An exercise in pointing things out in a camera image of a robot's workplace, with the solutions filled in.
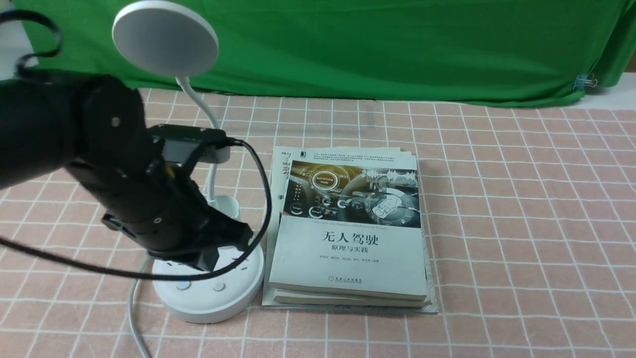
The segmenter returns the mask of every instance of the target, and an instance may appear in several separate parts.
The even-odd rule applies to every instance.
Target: book
[[[426,299],[415,156],[308,149],[287,175],[270,285]]]
[[[399,148],[325,148],[327,152],[334,153],[379,153],[399,154]],[[309,311],[348,311],[361,313],[386,313],[386,314],[437,314],[438,302],[435,296],[432,270],[429,262],[429,252],[424,242],[424,257],[426,262],[426,277],[429,287],[429,295],[423,302],[423,306],[400,307],[392,306],[392,301],[370,301],[368,297],[348,295],[325,295],[296,290],[277,289],[270,285],[269,277],[272,268],[273,255],[278,236],[278,228],[285,198],[286,178],[289,173],[290,158],[306,152],[302,148],[275,147],[272,156],[271,188],[273,197],[273,219],[268,226],[265,254],[265,281],[263,283],[263,297],[261,307],[273,310],[309,310]]]
[[[278,289],[274,300],[286,304],[342,304],[357,306],[424,307],[431,304],[430,300],[415,301],[410,299],[345,296],[285,289]]]

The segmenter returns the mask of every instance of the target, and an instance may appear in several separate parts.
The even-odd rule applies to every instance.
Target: black robotic arm
[[[247,143],[219,129],[148,129],[139,92],[112,76],[26,73],[19,63],[17,72],[21,78],[0,82],[0,190],[64,168],[107,209],[109,228],[154,258],[202,271],[214,269],[218,247],[246,257],[258,244],[264,228],[250,243],[249,226],[210,207],[190,178],[199,161],[227,160],[232,145],[246,147],[262,169]]]

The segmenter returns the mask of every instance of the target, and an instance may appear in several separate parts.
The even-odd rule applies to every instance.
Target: green backdrop
[[[616,84],[636,48],[636,0],[174,0],[214,27],[219,60],[199,90],[291,97],[566,105],[579,75]],[[129,0],[15,0],[61,27],[46,68],[110,73],[176,88],[143,72],[111,40]],[[52,37],[27,24],[36,50]]]

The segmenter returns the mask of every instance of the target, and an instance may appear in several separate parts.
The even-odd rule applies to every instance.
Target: white desk lamp
[[[209,71],[219,54],[219,41],[212,26],[196,12],[168,1],[132,3],[115,17],[113,41],[130,63],[150,73],[174,77],[183,92],[207,115],[212,128],[219,122],[190,86],[190,77]],[[229,217],[239,217],[233,197],[214,195],[216,165],[207,178],[207,199]]]
[[[219,128],[214,114],[190,87],[189,81],[189,77],[210,70],[219,53],[216,33],[204,18],[168,1],[139,1],[117,14],[113,41],[122,56],[135,66],[156,75],[175,77],[183,92],[207,115],[212,128]],[[239,203],[235,198],[214,196],[215,176],[216,165],[212,165],[207,179],[208,203],[238,219]],[[225,267],[239,255],[235,248],[220,248],[215,269]],[[176,317],[194,323],[219,322],[236,315],[254,300],[263,283],[264,265],[263,250],[259,246],[245,263],[217,278],[181,283],[154,281],[153,285],[164,306]],[[153,272],[200,273],[166,261],[155,261]]]

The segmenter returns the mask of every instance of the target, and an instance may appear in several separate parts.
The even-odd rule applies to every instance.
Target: lamp head
[[[113,41],[130,63],[169,77],[198,76],[213,67],[219,41],[212,26],[191,9],[161,0],[144,0],[120,10]]]

